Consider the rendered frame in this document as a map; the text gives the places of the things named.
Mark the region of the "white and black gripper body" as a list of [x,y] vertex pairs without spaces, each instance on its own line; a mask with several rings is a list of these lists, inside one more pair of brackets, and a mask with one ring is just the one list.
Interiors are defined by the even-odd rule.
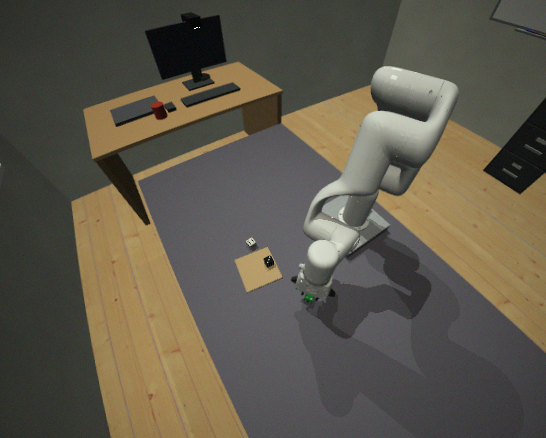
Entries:
[[[302,269],[301,269],[302,270]],[[309,295],[312,295],[314,297],[320,298],[320,299],[327,299],[328,295],[330,293],[332,282],[333,282],[333,275],[330,279],[330,281],[322,287],[314,287],[308,284],[304,278],[303,271],[299,272],[299,275],[297,277],[296,281],[296,289],[299,291],[302,291],[304,293],[307,293]]]

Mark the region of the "tan flat mat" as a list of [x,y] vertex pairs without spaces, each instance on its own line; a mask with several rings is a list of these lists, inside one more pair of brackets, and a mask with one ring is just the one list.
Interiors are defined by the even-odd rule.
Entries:
[[264,258],[270,255],[271,252],[269,248],[266,247],[235,260],[247,292],[282,278],[275,261],[274,265],[268,268],[266,267]]

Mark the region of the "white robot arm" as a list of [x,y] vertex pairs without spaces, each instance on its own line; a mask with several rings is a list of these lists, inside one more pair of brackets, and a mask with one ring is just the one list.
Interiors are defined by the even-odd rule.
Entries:
[[[459,89],[447,80],[385,66],[372,78],[371,96],[378,111],[364,118],[341,177],[315,196],[304,222],[305,235],[315,242],[299,268],[314,287],[325,286],[356,248],[379,190],[394,196],[408,190],[434,152]],[[349,196],[338,220],[322,212],[334,196]]]

